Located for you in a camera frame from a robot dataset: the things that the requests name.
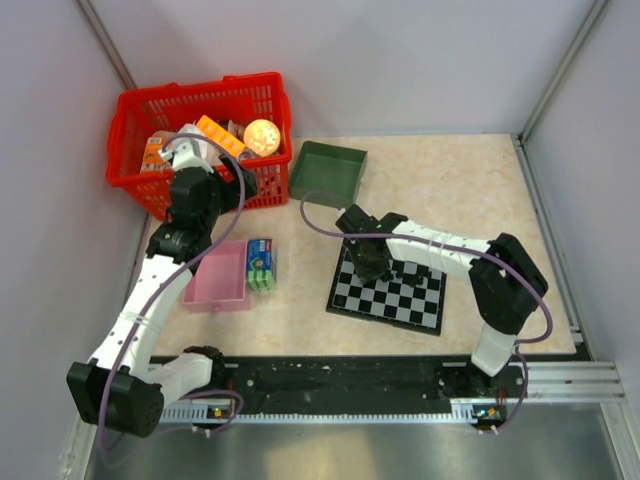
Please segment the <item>black white chess board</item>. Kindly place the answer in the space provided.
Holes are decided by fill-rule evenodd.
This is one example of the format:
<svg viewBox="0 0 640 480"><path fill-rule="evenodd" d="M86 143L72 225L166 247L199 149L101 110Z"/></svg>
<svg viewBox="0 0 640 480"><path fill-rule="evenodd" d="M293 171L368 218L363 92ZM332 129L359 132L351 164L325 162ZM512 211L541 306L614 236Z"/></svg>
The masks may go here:
<svg viewBox="0 0 640 480"><path fill-rule="evenodd" d="M384 279L364 285L346 247L336 265L326 311L438 336L447 276L410 262L391 260Z"/></svg>

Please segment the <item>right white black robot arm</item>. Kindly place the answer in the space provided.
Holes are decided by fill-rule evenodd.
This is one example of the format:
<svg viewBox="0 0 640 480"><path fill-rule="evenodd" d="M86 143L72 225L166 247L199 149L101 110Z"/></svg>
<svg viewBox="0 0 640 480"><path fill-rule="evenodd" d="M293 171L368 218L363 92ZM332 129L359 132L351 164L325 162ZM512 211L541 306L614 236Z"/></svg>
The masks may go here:
<svg viewBox="0 0 640 480"><path fill-rule="evenodd" d="M506 233L477 240L436 231L405 215L382 219L356 204L338 213L336 227L346 240L355 272L364 283L383 277L393 261L412 263L463 278L471 285L484 321L466 374L469 388L487 396L504 380L503 368L529 317L541 310L546 319L542 337L550 336L553 320L544 302L548 283L520 241Z"/></svg>

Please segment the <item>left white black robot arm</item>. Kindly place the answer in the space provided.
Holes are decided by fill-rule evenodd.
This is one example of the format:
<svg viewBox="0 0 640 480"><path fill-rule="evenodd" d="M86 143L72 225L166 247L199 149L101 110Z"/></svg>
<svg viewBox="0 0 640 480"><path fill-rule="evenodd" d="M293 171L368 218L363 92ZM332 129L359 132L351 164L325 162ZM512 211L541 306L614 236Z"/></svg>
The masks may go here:
<svg viewBox="0 0 640 480"><path fill-rule="evenodd" d="M216 396L226 387L212 347L189 347L152 369L150 360L173 304L195 277L201 260L220 245L211 238L220 215L241 212L257 193L256 177L229 152L220 159L225 180L201 152L205 136L178 133L161 148L174 170L170 204L151 235L139 276L114 325L66 382L80 419L140 438L149 436L163 409L194 390Z"/></svg>

